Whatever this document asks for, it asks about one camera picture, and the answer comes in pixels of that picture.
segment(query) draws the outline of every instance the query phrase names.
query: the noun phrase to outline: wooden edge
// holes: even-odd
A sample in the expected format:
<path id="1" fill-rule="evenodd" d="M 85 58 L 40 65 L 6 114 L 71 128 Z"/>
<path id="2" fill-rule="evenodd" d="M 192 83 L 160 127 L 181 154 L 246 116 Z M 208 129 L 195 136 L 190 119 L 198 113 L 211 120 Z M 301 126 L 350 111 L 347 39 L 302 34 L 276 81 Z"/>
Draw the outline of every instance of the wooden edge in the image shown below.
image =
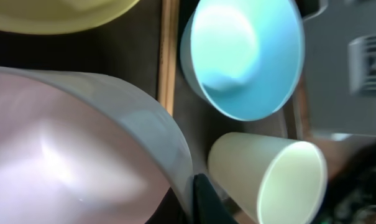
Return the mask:
<path id="1" fill-rule="evenodd" d="M 180 0 L 163 0 L 157 100 L 173 115 Z"/>

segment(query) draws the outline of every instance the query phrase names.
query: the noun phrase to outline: black object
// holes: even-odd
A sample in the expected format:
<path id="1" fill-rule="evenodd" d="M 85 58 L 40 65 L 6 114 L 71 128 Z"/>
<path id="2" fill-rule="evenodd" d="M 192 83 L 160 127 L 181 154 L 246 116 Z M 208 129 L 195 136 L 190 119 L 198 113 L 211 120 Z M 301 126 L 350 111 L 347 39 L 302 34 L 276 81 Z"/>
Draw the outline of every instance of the black object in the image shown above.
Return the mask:
<path id="1" fill-rule="evenodd" d="M 204 174 L 194 178 L 194 224 L 237 224 L 218 198 L 210 181 Z M 189 224 L 172 189 L 168 190 L 160 206 L 147 222 Z"/>

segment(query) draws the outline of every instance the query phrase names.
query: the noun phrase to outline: dark surface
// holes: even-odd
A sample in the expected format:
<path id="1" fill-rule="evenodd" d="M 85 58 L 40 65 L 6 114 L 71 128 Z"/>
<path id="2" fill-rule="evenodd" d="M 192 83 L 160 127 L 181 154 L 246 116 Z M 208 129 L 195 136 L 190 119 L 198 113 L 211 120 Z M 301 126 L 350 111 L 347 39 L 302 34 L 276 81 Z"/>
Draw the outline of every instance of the dark surface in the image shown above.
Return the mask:
<path id="1" fill-rule="evenodd" d="M 198 0 L 181 1 L 181 37 Z M 161 0 L 141 0 L 101 27 L 75 34 L 37 36 L 0 32 L 0 66 L 93 72 L 121 78 L 156 97 Z M 174 118 L 186 137 L 196 173 L 223 134 L 238 131 L 286 137 L 283 112 L 256 122 L 229 119 L 195 95 L 177 67 Z M 221 188 L 216 190 L 227 198 Z"/>

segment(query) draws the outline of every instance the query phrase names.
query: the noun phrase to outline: light blue cup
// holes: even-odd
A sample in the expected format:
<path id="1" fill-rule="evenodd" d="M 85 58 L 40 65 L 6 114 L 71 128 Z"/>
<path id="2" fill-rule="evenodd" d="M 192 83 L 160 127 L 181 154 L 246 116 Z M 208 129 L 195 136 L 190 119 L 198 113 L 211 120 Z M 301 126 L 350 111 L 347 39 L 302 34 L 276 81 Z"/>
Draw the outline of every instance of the light blue cup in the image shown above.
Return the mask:
<path id="1" fill-rule="evenodd" d="M 200 97 L 240 121 L 278 111 L 304 59 L 300 14 L 291 0 L 201 0 L 181 41 L 185 78 Z"/>

